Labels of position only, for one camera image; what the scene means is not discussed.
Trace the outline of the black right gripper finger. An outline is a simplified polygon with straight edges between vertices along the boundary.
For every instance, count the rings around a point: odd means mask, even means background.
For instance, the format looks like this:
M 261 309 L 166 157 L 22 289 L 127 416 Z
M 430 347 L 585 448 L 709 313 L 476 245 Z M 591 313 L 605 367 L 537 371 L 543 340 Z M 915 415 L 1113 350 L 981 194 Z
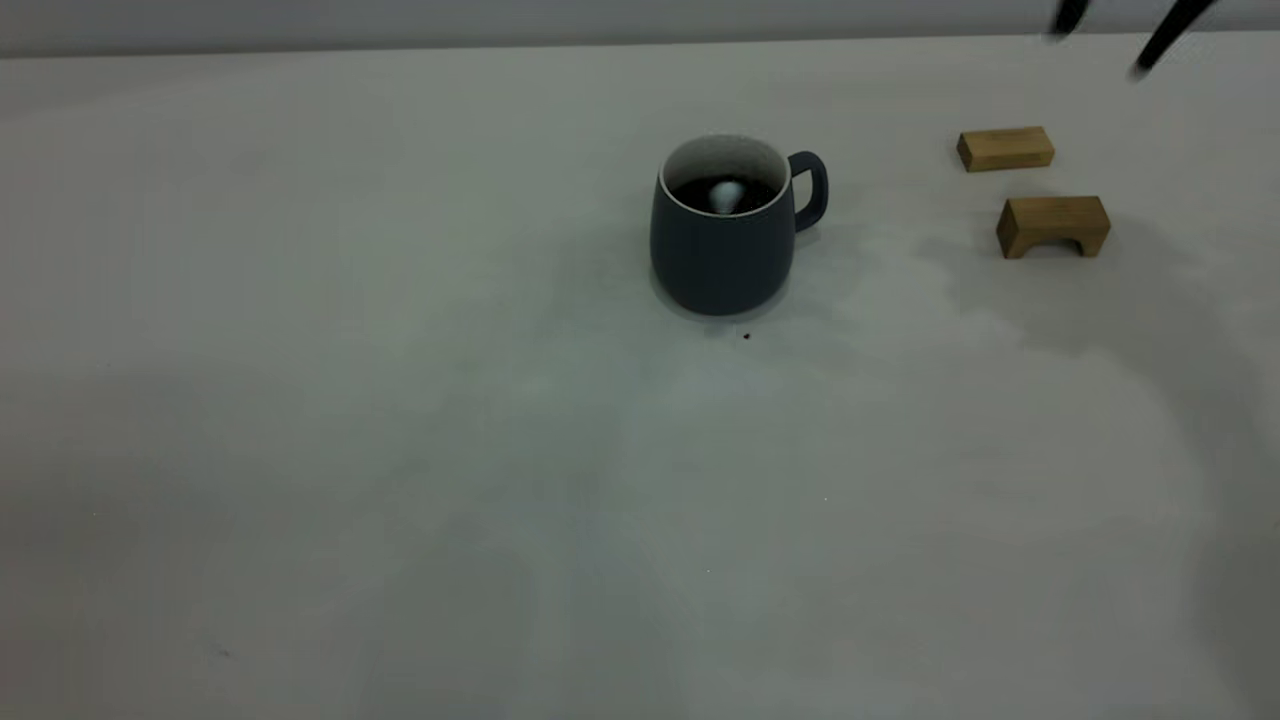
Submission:
M 1169 49 L 1215 4 L 1215 0 L 1176 0 L 1133 63 L 1129 76 L 1133 79 L 1146 78 Z
M 1046 31 L 1053 41 L 1061 41 L 1078 29 L 1091 6 L 1089 0 L 1061 0 Z

